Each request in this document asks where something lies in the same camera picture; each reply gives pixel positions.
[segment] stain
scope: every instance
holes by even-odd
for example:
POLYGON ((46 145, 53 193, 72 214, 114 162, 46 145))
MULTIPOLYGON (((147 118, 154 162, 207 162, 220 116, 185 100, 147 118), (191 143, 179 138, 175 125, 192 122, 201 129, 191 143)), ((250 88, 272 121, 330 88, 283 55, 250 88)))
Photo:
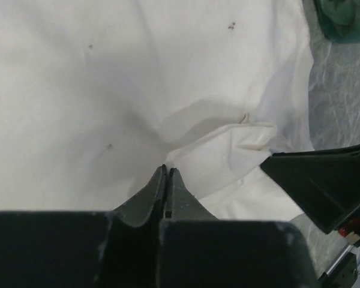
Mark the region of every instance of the stain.
POLYGON ((234 30, 235 25, 236 25, 236 22, 232 22, 232 23, 229 25, 228 29, 234 30))

